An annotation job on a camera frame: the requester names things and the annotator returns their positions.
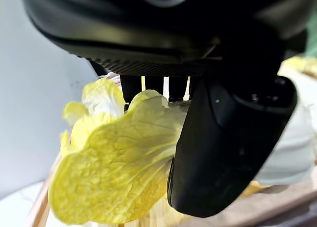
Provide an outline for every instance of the white surface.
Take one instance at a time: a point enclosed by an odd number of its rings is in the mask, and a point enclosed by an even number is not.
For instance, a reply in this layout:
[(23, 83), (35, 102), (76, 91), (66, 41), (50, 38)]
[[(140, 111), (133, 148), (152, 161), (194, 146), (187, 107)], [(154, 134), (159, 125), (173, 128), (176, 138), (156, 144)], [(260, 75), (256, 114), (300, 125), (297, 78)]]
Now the white surface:
[(29, 22), (20, 0), (0, 0), (0, 199), (43, 180), (67, 128), (63, 106), (96, 79)]
[(0, 226), (23, 226), (42, 185), (42, 182), (34, 184), (2, 199), (0, 201)]

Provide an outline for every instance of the wooden edge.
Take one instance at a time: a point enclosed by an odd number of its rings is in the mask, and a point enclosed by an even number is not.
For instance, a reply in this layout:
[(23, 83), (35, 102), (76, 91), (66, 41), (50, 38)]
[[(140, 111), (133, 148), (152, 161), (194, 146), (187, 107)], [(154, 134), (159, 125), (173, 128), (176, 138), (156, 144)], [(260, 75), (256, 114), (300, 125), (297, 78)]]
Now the wooden edge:
[(61, 156), (59, 154), (51, 168), (47, 179), (44, 181), (35, 202), (33, 203), (33, 206), (24, 223), (24, 227), (45, 227), (50, 212), (48, 199), (49, 186), (60, 160)]

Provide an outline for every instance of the ventilation grille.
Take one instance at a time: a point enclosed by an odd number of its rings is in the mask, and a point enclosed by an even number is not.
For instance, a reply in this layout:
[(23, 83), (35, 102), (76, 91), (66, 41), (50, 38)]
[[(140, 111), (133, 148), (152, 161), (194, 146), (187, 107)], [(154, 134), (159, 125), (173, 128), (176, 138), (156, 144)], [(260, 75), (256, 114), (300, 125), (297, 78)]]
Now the ventilation grille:
[(143, 61), (111, 60), (89, 58), (104, 68), (120, 75), (131, 76), (201, 76), (207, 66), (204, 64), (162, 64)]

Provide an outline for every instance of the white wall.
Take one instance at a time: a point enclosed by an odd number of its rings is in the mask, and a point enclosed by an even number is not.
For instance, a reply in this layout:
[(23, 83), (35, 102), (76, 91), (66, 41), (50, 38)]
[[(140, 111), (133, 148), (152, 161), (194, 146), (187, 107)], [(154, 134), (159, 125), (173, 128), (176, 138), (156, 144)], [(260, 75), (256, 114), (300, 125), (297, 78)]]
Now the white wall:
[(46, 177), (67, 128), (63, 106), (95, 79), (33, 28), (21, 0), (0, 0), (0, 199)]

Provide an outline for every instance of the yellow leaf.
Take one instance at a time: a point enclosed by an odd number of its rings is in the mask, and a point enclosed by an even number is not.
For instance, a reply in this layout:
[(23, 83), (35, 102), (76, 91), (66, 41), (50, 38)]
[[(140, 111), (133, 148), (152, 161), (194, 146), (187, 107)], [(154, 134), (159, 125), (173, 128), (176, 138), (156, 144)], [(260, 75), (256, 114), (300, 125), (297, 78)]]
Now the yellow leaf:
[(81, 149), (66, 155), (49, 201), (67, 224), (127, 223), (144, 216), (166, 194), (170, 161), (185, 119), (161, 96), (142, 100), (124, 117), (92, 131)]
[(71, 125), (74, 125), (77, 120), (88, 114), (87, 108), (81, 102), (70, 102), (63, 110), (63, 118)]
[(89, 114), (110, 113), (115, 117), (121, 117), (124, 113), (122, 91), (106, 78), (86, 85), (82, 101)]

